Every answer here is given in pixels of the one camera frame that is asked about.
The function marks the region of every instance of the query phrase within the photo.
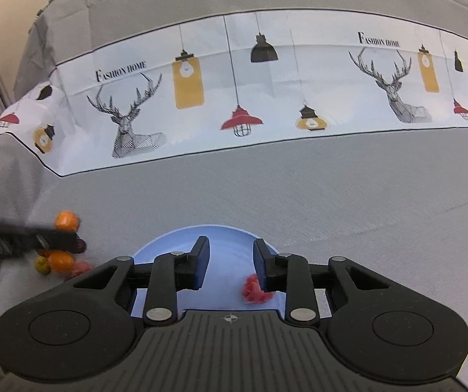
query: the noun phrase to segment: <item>pendant lamp illustration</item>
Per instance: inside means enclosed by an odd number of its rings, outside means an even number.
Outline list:
[[[421,44],[417,59],[419,60],[419,70],[421,71],[421,77],[423,77],[425,90],[428,93],[438,93],[439,84],[437,83],[435,69],[433,68],[432,56],[430,52],[425,49],[423,44]]]
[[[314,109],[306,104],[299,112],[301,113],[301,119],[296,122],[296,127],[299,129],[314,131],[316,129],[325,129],[329,125],[327,121],[316,115]]]
[[[46,98],[50,97],[53,94],[53,88],[50,85],[44,86],[41,89],[40,95],[37,96],[36,100],[45,100]]]
[[[254,12],[256,16],[257,23],[257,35],[256,35],[256,45],[252,48],[250,53],[250,61],[252,63],[259,63],[262,61],[272,61],[277,60],[276,49],[269,43],[267,43],[266,38],[262,35],[259,30],[259,20],[257,18],[257,12]]]
[[[301,118],[297,120],[296,127],[299,129],[308,129],[309,131],[315,131],[316,129],[325,129],[329,123],[323,118],[317,116],[314,109],[308,106],[305,98],[305,92],[303,88],[303,80],[301,79],[301,73],[299,72],[298,57],[296,54],[296,43],[292,34],[292,28],[289,28],[290,38],[292,38],[292,49],[294,51],[294,60],[296,61],[296,71],[298,73],[299,85],[301,87],[301,93],[303,94],[303,109],[299,111]]]
[[[41,153],[49,153],[53,147],[54,136],[55,132],[53,125],[37,128],[34,131],[34,145]]]
[[[14,114],[9,113],[8,115],[0,118],[0,128],[8,128],[10,125],[19,124],[20,119]]]
[[[454,54],[455,54],[455,70],[457,72],[464,72],[462,68],[462,62],[459,60],[459,56],[457,56],[457,50],[455,50]]]
[[[246,137],[252,132],[251,125],[263,124],[263,121],[255,116],[250,116],[249,112],[241,106],[237,106],[232,112],[232,117],[221,125],[221,129],[233,129],[236,137]]]
[[[227,35],[227,44],[229,47],[229,55],[230,55],[230,67],[232,68],[232,80],[234,81],[234,90],[235,90],[235,98],[237,101],[237,107],[232,112],[232,117],[223,122],[221,125],[221,129],[233,129],[234,135],[236,137],[246,137],[252,132],[251,125],[263,124],[263,121],[255,116],[250,116],[249,112],[243,109],[239,104],[239,94],[237,93],[237,82],[235,79],[235,72],[234,72],[234,61],[232,60],[232,50],[230,49],[230,39],[229,39],[229,31],[227,29],[227,21],[225,16],[223,16],[223,23],[225,25],[225,34]]]
[[[186,109],[204,104],[203,80],[199,60],[194,54],[188,54],[185,51],[181,25],[178,27],[182,51],[180,56],[177,56],[172,62],[172,76],[174,78],[176,107]]]
[[[468,109],[463,108],[456,99],[453,99],[453,113],[457,113],[468,121]]]

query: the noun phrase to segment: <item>blue plate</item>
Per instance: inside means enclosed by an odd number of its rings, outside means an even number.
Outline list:
[[[181,290],[177,293],[178,311],[185,309],[257,310],[277,309],[284,314],[285,293],[276,292],[266,303],[247,303],[241,293],[247,277],[255,273],[252,252],[258,237],[248,231],[224,225],[196,225],[171,231],[154,239],[134,256],[136,264],[153,262],[158,255],[182,250],[189,252],[199,236],[210,241],[210,262],[200,290]],[[268,245],[271,252],[277,253]],[[146,289],[138,289],[134,317],[141,317]]]

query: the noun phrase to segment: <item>orange fruit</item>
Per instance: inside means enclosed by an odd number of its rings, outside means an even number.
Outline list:
[[[58,230],[78,231],[80,218],[70,210],[62,210],[56,215],[54,225]]]
[[[50,269],[56,273],[69,274],[73,270],[74,257],[62,250],[53,250],[49,255]]]

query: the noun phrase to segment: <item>red food piece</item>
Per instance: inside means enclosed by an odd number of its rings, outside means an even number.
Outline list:
[[[248,303],[265,303],[274,297],[274,292],[263,292],[259,287],[257,275],[252,274],[243,286],[243,297]]]
[[[79,275],[86,273],[87,271],[91,271],[91,269],[92,269],[91,264],[89,264],[86,260],[76,259],[73,265],[73,269],[71,270],[70,274],[67,276],[65,281],[71,280],[74,277],[77,277]]]

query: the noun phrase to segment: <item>yellow lamp illustration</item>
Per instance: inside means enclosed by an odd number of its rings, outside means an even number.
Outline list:
[[[316,115],[314,109],[306,104],[299,112],[301,113],[301,119],[296,122],[296,127],[299,129],[314,131],[316,129],[325,129],[329,125],[327,121]]]
[[[423,83],[425,84],[425,90],[428,93],[438,93],[439,84],[437,83],[437,77],[435,76],[435,70],[433,69],[433,60],[431,54],[421,44],[419,53],[417,54],[419,60],[419,69],[421,76],[423,77]]]
[[[55,136],[53,125],[40,127],[34,131],[34,145],[40,153],[49,153],[53,148],[53,137]]]
[[[185,50],[172,62],[176,107],[201,106],[204,103],[203,81],[199,60]]]

